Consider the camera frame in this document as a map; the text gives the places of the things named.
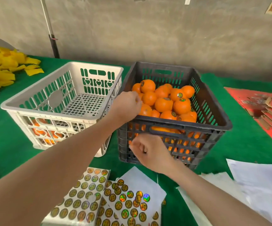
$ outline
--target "table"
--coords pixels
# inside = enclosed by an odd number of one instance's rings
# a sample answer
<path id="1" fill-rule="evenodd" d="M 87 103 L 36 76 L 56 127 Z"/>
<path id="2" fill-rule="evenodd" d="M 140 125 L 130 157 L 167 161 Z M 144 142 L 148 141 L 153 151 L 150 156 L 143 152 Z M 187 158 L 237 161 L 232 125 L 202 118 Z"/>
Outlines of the table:
<path id="1" fill-rule="evenodd" d="M 40 80 L 70 60 L 34 57 L 40 59 L 44 74 L 27 76 L 24 71 L 16 74 L 16 82 L 0 90 L 0 104 L 29 85 Z M 123 77 L 130 67 L 124 68 Z M 213 91 L 232 121 L 233 129 L 226 132 L 210 153 L 202 160 L 195 172 L 217 173 L 226 171 L 232 177 L 226 158 L 272 164 L 272 139 L 259 127 L 248 113 L 226 92 L 223 86 L 272 92 L 272 83 L 217 78 L 203 74 L 202 81 Z M 21 129 L 8 113 L 0 109 L 0 178 L 32 158 L 41 150 L 34 149 Z M 115 180 L 127 172 L 133 164 L 118 159 L 117 134 L 113 133 L 106 154 L 94 158 L 90 166 L 111 169 L 110 179 Z M 137 167 L 154 181 L 157 174 L 141 165 Z M 160 186 L 166 191 L 166 205 L 162 208 L 162 225 L 197 225 L 190 210 L 177 191 L 177 184 L 164 175 L 158 175 Z"/>

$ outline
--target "metal pole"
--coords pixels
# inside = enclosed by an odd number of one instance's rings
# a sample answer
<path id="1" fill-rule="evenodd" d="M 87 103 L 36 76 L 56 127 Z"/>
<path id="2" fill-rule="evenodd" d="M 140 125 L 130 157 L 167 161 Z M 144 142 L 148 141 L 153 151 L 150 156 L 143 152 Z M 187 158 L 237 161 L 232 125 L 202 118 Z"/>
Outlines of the metal pole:
<path id="1" fill-rule="evenodd" d="M 53 54 L 54 54 L 55 58 L 59 59 L 60 55 L 58 53 L 58 46 L 56 45 L 56 40 L 57 39 L 55 38 L 55 36 L 53 34 L 53 30 L 52 30 L 52 26 L 51 26 L 51 22 L 50 22 L 50 18 L 49 18 L 49 14 L 48 14 L 48 10 L 47 10 L 45 0 L 41 0 L 41 5 L 43 7 L 44 16 L 45 16 L 45 20 L 46 20 L 48 31 L 49 31 L 49 40 L 50 40 L 50 43 L 51 43 Z"/>

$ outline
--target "forearm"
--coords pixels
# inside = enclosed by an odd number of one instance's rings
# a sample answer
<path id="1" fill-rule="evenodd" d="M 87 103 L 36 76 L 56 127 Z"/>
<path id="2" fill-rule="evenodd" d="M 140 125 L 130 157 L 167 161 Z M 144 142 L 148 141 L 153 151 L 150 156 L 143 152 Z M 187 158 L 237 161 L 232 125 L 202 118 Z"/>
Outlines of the forearm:
<path id="1" fill-rule="evenodd" d="M 182 163 L 166 174 L 177 182 L 213 226 L 272 226 L 272 224 L 228 193 L 207 182 Z"/>
<path id="2" fill-rule="evenodd" d="M 0 225 L 39 225 L 118 128 L 116 122 L 106 116 L 0 179 Z"/>

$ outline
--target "black plastic crate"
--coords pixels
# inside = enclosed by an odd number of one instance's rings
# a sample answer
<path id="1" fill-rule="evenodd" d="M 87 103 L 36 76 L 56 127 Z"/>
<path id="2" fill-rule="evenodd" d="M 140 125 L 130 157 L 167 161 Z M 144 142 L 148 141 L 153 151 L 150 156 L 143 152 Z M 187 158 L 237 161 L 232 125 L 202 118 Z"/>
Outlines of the black plastic crate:
<path id="1" fill-rule="evenodd" d="M 210 151 L 220 137 L 232 129 L 232 123 L 221 105 L 204 84 L 198 72 L 191 67 L 134 63 L 126 75 L 122 91 L 131 91 L 135 83 L 143 79 L 151 79 L 156 88 L 170 83 L 174 88 L 191 85 L 195 94 L 191 100 L 192 108 L 197 112 L 197 123 L 173 121 L 138 115 L 117 130 L 119 159 L 129 163 L 139 163 L 129 148 L 129 143 L 139 133 L 151 133 L 162 137 L 166 147 L 175 159 L 183 161 L 190 169 L 195 169 L 201 159 Z M 164 127 L 184 130 L 182 134 L 156 131 L 152 127 Z"/>

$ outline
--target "hand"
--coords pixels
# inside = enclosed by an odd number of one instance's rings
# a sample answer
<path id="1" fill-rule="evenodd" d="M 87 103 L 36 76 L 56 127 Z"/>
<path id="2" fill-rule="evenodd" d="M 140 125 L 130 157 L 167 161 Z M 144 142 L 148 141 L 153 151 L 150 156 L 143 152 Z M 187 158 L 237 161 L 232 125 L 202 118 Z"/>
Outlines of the hand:
<path id="1" fill-rule="evenodd" d="M 141 110 L 142 101 L 137 92 L 122 92 L 118 95 L 107 114 L 118 127 L 134 119 Z"/>
<path id="2" fill-rule="evenodd" d="M 167 175 L 176 164 L 159 136 L 140 134 L 130 148 L 143 166 L 157 173 Z"/>

